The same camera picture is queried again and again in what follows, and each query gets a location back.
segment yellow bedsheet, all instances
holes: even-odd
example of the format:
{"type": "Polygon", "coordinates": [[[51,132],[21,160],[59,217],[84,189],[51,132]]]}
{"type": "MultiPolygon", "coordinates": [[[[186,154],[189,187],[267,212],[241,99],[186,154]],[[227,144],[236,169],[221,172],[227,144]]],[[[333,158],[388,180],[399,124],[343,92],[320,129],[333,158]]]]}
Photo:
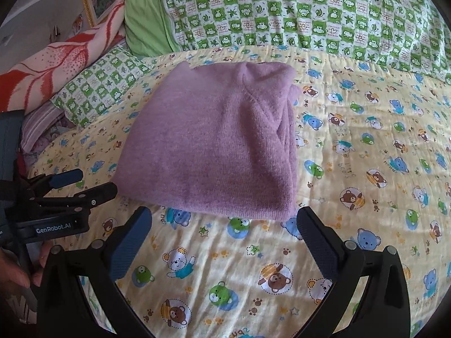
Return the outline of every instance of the yellow bedsheet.
{"type": "MultiPolygon", "coordinates": [[[[343,240],[354,239],[365,249],[397,248],[415,333],[450,284],[451,89],[420,75],[284,48],[215,48],[149,59],[152,72],[121,103],[82,132],[60,136],[31,175],[82,169],[83,181],[53,191],[59,196],[108,181],[140,109],[183,60],[192,66],[288,63],[303,89],[295,103],[297,203],[311,206],[343,240]]],[[[58,243],[77,249],[105,239],[140,204],[118,196],[93,209],[89,232],[58,243]]],[[[230,220],[147,206],[152,230],[118,286],[157,337],[290,337],[330,287],[294,219],[230,220]],[[268,284],[276,270],[280,283],[268,284]]],[[[361,282],[341,327],[349,323],[361,282]]],[[[105,323],[98,301],[89,296],[105,323]]]]}

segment metal screw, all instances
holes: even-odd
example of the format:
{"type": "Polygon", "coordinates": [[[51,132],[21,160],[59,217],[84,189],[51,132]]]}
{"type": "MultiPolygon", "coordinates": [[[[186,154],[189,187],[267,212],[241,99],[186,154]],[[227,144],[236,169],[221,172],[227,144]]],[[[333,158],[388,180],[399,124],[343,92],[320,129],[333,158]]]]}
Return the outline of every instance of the metal screw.
{"type": "Polygon", "coordinates": [[[349,250],[354,250],[355,248],[357,248],[357,244],[354,243],[352,240],[346,240],[344,242],[344,245],[346,248],[348,248],[349,250]]]}
{"type": "Polygon", "coordinates": [[[52,254],[58,254],[61,250],[62,250],[61,245],[55,245],[51,247],[50,252],[52,254]]]}
{"type": "Polygon", "coordinates": [[[93,249],[100,249],[103,246],[103,240],[102,239],[96,239],[91,243],[91,248],[93,249]]]}
{"type": "Polygon", "coordinates": [[[395,255],[397,253],[397,250],[393,245],[389,245],[387,246],[387,252],[389,252],[392,255],[395,255]]]}

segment folded purple sweater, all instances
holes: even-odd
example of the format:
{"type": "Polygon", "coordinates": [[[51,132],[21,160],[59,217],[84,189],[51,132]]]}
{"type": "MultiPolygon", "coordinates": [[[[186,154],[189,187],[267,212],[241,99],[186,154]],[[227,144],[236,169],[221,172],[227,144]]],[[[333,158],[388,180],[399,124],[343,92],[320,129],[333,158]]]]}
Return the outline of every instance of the folded purple sweater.
{"type": "Polygon", "coordinates": [[[295,74],[284,63],[180,63],[130,130],[113,177],[119,194],[219,216],[292,217],[295,74]]]}

